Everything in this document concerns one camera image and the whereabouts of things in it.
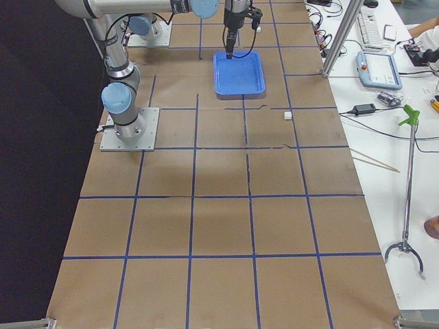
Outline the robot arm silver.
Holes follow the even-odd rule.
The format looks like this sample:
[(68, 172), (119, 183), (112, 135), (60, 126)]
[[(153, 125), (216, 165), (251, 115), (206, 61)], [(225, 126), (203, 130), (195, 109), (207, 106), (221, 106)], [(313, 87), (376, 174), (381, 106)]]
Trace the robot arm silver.
[[(171, 14), (193, 12), (202, 19), (212, 17), (219, 5), (218, 1), (171, 1)], [(246, 18), (252, 19), (252, 28), (256, 30), (260, 22), (260, 11), (251, 1), (226, 1), (224, 7), (224, 30), (222, 41), (226, 50), (226, 57), (230, 60), (233, 54), (239, 29), (244, 26)], [(154, 40), (161, 34), (157, 13), (132, 15), (127, 22), (127, 28), (133, 34), (144, 40)]]
[(115, 27), (118, 20), (112, 16), (193, 12), (208, 19), (216, 14), (219, 6), (218, 1), (57, 1), (56, 4), (67, 14), (88, 23), (110, 78), (110, 84), (101, 93), (102, 102), (113, 120), (115, 136), (123, 142), (139, 140), (147, 123), (135, 106), (140, 71), (128, 59)]

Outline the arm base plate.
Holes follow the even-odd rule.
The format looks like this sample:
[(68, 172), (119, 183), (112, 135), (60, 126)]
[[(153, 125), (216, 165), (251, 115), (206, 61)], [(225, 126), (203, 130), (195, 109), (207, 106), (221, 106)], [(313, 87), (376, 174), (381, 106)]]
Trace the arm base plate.
[(172, 23), (167, 25), (164, 21), (157, 21), (150, 25), (143, 22), (137, 27), (130, 24), (130, 37), (128, 47), (131, 48), (154, 48), (168, 47), (171, 39)]
[(115, 125), (108, 115), (99, 149), (101, 151), (154, 151), (160, 116), (159, 108), (137, 108), (138, 116), (127, 126)]

